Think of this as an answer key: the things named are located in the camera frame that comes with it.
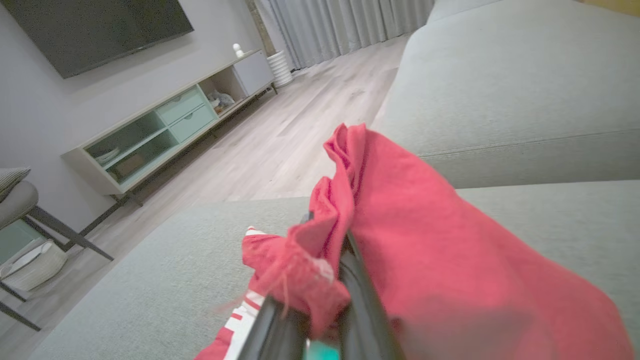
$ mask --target gray curtain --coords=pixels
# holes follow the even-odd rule
[[[269,0],[299,69],[425,25],[433,0]]]

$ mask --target striped pillow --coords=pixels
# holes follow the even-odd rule
[[[11,189],[31,171],[28,167],[0,168],[0,201],[9,195]]]

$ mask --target black tongs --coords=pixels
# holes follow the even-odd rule
[[[338,279],[351,303],[338,316],[341,360],[404,359],[387,314],[373,287],[351,232],[342,244]],[[267,296],[238,360],[301,360],[307,344],[309,317]]]

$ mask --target white wall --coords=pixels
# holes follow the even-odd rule
[[[180,0],[194,32],[62,79],[0,6],[0,167],[30,166],[40,205],[76,230],[107,210],[60,158],[186,83],[262,47],[243,0]]]

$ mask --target light gray fabric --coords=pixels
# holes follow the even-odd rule
[[[429,21],[375,128],[456,187],[639,179],[639,33],[637,17],[571,0]]]
[[[640,350],[640,181],[501,186],[458,194],[604,291]]]
[[[0,201],[9,194],[9,191],[19,182],[22,181],[29,172],[30,168],[0,168]]]
[[[38,190],[27,181],[17,183],[0,202],[0,229],[22,218],[38,204]]]
[[[246,291],[253,273],[242,264],[246,228],[286,235],[307,209],[308,199],[297,198],[175,215],[117,264],[30,359],[192,360]]]
[[[431,9],[429,21],[444,19],[445,17],[465,12],[480,6],[494,3],[500,0],[437,0]]]
[[[433,0],[269,0],[297,69],[409,33]]]
[[[601,287],[640,347],[640,181],[459,190],[542,254]],[[307,198],[227,202],[175,215],[73,308],[31,360],[191,360],[214,339],[252,273],[246,227],[285,234]]]

